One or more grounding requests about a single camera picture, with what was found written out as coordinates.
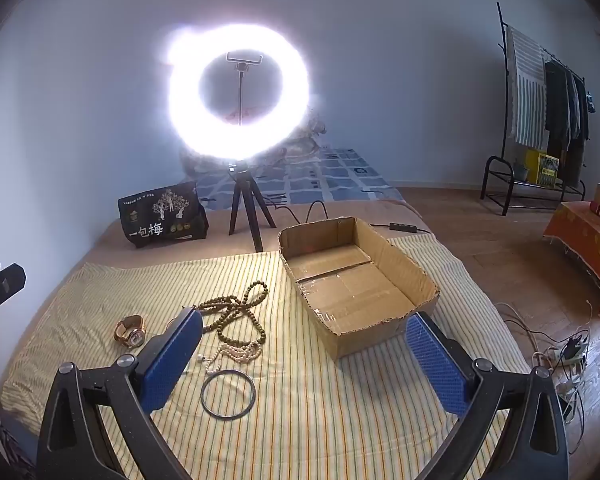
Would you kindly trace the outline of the power strip on floor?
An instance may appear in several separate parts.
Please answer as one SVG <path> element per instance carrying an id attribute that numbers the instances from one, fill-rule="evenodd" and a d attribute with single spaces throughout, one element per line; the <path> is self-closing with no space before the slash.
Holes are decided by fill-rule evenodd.
<path id="1" fill-rule="evenodd" d="M 554 346 L 544 351 L 534 352 L 532 360 L 538 364 L 557 370 L 559 367 L 585 365 L 590 346 L 590 331 L 578 330 L 571 336 L 556 340 Z"/>

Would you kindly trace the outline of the orange covered low table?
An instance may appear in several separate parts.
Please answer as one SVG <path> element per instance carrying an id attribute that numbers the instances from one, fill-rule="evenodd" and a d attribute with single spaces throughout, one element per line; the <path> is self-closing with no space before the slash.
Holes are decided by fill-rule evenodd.
<path id="1" fill-rule="evenodd" d="M 600 282 L 600 204 L 592 202 L 561 203 L 543 236 L 559 240 L 577 255 Z"/>

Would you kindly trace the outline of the red strap wristwatch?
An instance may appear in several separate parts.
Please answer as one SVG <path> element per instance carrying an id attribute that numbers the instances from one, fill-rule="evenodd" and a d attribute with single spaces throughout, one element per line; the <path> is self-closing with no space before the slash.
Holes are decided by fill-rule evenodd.
<path id="1" fill-rule="evenodd" d="M 126 348 L 140 348 L 145 343 L 146 325 L 141 315 L 130 315 L 117 322 L 114 340 Z"/>

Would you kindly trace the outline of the blue patterned bedsheet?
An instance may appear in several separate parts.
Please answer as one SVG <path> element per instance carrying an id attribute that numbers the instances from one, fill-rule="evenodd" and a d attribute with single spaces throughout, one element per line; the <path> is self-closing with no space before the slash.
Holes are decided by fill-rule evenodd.
<path id="1" fill-rule="evenodd" d="M 228 163 L 181 152 L 183 170 L 196 183 L 201 203 L 210 210 L 229 210 L 234 180 Z M 352 148 L 317 148 L 306 156 L 263 156 L 248 162 L 268 203 L 302 205 L 347 200 L 403 200 L 400 192 Z"/>

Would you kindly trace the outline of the black snack bag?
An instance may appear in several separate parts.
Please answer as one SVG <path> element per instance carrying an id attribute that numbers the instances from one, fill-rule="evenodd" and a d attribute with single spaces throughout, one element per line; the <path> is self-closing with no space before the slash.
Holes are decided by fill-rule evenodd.
<path id="1" fill-rule="evenodd" d="M 207 214 L 193 182 L 119 198 L 118 209 L 123 234 L 136 248 L 207 237 Z"/>

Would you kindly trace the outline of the yellow striped cloth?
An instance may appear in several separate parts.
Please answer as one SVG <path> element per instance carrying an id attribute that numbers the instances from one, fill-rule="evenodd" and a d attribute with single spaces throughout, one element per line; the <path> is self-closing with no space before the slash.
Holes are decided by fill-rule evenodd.
<path id="1" fill-rule="evenodd" d="M 61 287 L 7 372 L 4 410 L 38 432 L 57 367 L 107 366 L 114 326 L 141 315 L 162 332 L 181 308 L 268 285 L 257 316 L 268 340 L 246 366 L 257 388 L 244 418 L 200 404 L 204 367 L 190 361 L 154 422 L 195 479 L 411 479 L 453 426 L 401 338 L 333 360 L 275 252 L 116 269 L 87 264 Z"/>

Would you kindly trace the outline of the black ring bangle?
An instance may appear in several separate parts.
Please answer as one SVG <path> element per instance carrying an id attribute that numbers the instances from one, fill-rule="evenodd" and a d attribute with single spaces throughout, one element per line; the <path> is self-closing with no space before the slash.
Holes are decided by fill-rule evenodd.
<path id="1" fill-rule="evenodd" d="M 254 408 L 257 388 L 241 370 L 218 370 L 202 383 L 199 399 L 204 412 L 213 419 L 234 422 Z"/>

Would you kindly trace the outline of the black clothes rack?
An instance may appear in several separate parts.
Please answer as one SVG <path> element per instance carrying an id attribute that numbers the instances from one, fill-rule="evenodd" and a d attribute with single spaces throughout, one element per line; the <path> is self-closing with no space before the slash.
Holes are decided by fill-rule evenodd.
<path id="1" fill-rule="evenodd" d="M 501 148 L 484 165 L 480 198 L 509 211 L 583 200 L 590 140 L 585 79 L 542 44 L 500 21 L 505 104 Z"/>

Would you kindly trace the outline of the striped hanging towel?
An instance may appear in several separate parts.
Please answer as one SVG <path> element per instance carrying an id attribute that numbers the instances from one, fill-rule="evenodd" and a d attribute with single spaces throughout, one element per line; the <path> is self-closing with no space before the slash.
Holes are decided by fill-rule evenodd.
<path id="1" fill-rule="evenodd" d="M 506 27 L 508 133 L 516 143 L 545 151 L 545 56 L 541 46 L 513 26 Z"/>

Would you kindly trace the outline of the dark hanging clothes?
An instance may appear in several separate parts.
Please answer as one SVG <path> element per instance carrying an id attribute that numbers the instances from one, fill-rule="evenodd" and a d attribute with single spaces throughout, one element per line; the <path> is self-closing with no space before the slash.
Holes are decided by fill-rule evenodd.
<path id="1" fill-rule="evenodd" d="M 585 145 L 590 140 L 588 96 L 584 82 L 555 60 L 545 63 L 546 152 L 558 159 L 558 178 L 579 185 Z"/>

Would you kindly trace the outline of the phone holder clamp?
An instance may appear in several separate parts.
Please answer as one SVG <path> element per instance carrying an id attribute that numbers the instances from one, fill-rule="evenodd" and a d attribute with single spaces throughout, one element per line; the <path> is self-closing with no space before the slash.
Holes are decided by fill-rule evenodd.
<path id="1" fill-rule="evenodd" d="M 243 55 L 237 55 L 232 52 L 227 52 L 225 55 L 225 61 L 227 63 L 233 64 L 235 70 L 238 72 L 245 73 L 248 72 L 251 66 L 259 66 L 262 64 L 263 55 L 259 54 L 255 58 L 246 58 Z"/>

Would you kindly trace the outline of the yellow box on rack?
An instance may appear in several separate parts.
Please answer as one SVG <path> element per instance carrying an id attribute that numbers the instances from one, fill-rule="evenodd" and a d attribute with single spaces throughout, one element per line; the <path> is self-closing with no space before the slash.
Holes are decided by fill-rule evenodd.
<path id="1" fill-rule="evenodd" d="M 560 160 L 544 152 L 528 148 L 524 158 L 524 166 L 528 170 L 527 182 L 554 188 L 558 176 Z"/>

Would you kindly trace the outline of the black tripod stand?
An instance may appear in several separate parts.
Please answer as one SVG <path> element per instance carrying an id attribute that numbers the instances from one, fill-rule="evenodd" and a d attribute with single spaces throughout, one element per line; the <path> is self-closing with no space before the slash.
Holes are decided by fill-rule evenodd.
<path id="1" fill-rule="evenodd" d="M 236 231 L 236 222 L 239 203 L 243 203 L 247 215 L 253 248 L 256 252 L 263 252 L 263 242 L 260 232 L 260 224 L 257 215 L 256 206 L 264 214 L 268 225 L 276 228 L 272 214 L 266 206 L 264 196 L 257 185 L 256 180 L 245 162 L 235 162 L 228 166 L 228 174 L 234 180 L 234 193 L 232 198 L 232 209 L 230 210 L 230 224 L 228 225 L 228 234 L 233 235 Z"/>

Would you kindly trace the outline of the open cardboard box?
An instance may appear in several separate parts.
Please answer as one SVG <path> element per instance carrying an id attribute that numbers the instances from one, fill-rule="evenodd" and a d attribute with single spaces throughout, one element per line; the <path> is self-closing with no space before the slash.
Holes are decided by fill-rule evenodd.
<path id="1" fill-rule="evenodd" d="M 404 333 L 413 313 L 434 312 L 440 288 L 402 250 L 355 217 L 291 226 L 279 253 L 335 361 Z"/>

